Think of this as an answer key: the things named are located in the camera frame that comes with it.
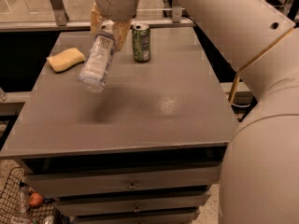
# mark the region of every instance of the orange object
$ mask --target orange object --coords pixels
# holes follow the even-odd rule
[[[44,198],[38,194],[37,192],[34,192],[31,194],[29,198],[29,204],[31,207],[38,207],[44,202]]]

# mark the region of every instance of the clear plastic bottle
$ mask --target clear plastic bottle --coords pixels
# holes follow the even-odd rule
[[[28,188],[24,183],[20,182],[19,197],[18,197],[18,210],[16,214],[11,217],[10,224],[31,224],[31,217],[27,213],[28,208]]]
[[[115,53],[115,39],[110,30],[102,30],[96,36],[90,54],[78,76],[85,89],[101,92]]]

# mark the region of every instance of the yellow sponge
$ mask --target yellow sponge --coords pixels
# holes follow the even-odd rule
[[[85,56],[77,49],[66,49],[57,55],[47,57],[55,72],[63,72],[78,63],[85,61]]]

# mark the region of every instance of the drawer handle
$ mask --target drawer handle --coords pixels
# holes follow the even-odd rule
[[[134,208],[134,210],[133,210],[133,212],[135,212],[135,213],[139,213],[141,210],[139,209],[139,207],[138,206],[136,206],[135,208]]]
[[[136,190],[137,185],[135,185],[134,180],[131,180],[131,184],[128,186],[129,190]]]

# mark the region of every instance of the aluminum can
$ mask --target aluminum can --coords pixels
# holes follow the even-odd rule
[[[134,59],[139,63],[150,59],[150,27],[144,23],[133,26],[132,46]]]

